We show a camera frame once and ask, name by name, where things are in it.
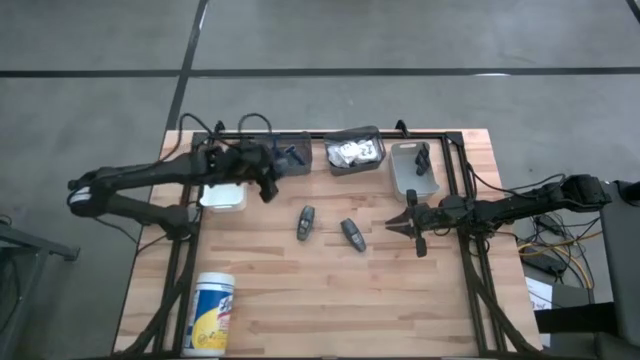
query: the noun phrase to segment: butcher block tabletop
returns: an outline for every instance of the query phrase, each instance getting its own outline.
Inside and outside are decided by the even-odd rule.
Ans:
[[[474,170],[488,183],[501,186],[489,132],[459,131]],[[185,132],[183,143],[190,143],[192,136]],[[166,134],[161,156],[176,139],[176,131]],[[408,141],[416,140],[385,140],[387,153],[392,144]],[[440,185],[428,202],[437,206],[449,187],[441,144],[428,142]],[[280,193],[269,204],[261,201],[258,186],[251,185],[243,211],[203,212],[193,283],[200,272],[225,272],[236,279],[226,356],[476,355],[455,230],[446,236],[425,233],[428,254],[417,258],[408,237],[384,227],[405,207],[394,196],[389,155],[377,170],[335,177],[329,172],[322,141],[314,140],[312,148],[311,173],[278,181]],[[188,144],[180,150],[188,151]],[[463,194],[455,147],[452,151]],[[177,204],[181,192],[181,185],[156,186],[151,202]],[[479,199],[502,196],[478,184]],[[300,242],[296,226],[305,205],[315,207],[315,223],[309,239]],[[366,252],[358,253],[342,234],[340,222],[346,218],[362,232]],[[145,228],[139,246],[162,234],[157,226]],[[496,235],[490,241],[498,302],[525,338],[540,347],[513,237]],[[171,243],[162,240],[135,259],[114,351],[130,345],[158,309],[170,248]],[[491,347],[489,316],[482,307]],[[176,326],[174,315],[175,309],[164,342],[167,348]]]

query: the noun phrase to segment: disinfecting wipes container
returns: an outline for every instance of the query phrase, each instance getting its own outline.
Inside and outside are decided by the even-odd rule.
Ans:
[[[198,276],[183,355],[224,355],[229,337],[234,285],[235,279],[229,274],[211,272]]]

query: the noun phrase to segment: small gray bin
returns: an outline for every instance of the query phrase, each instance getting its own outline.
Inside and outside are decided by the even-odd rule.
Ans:
[[[424,202],[440,190],[433,175],[433,168],[429,167],[424,175],[416,174],[416,156],[420,152],[422,144],[429,144],[424,141],[398,143],[391,146],[391,177],[395,189],[396,198],[399,201],[406,200],[407,190],[413,189],[418,194],[418,201]]]

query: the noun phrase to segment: yellow label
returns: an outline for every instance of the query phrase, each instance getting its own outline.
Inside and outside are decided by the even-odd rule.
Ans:
[[[226,349],[229,336],[229,313],[218,317],[218,308],[214,308],[202,314],[193,325],[191,336],[195,349]]]

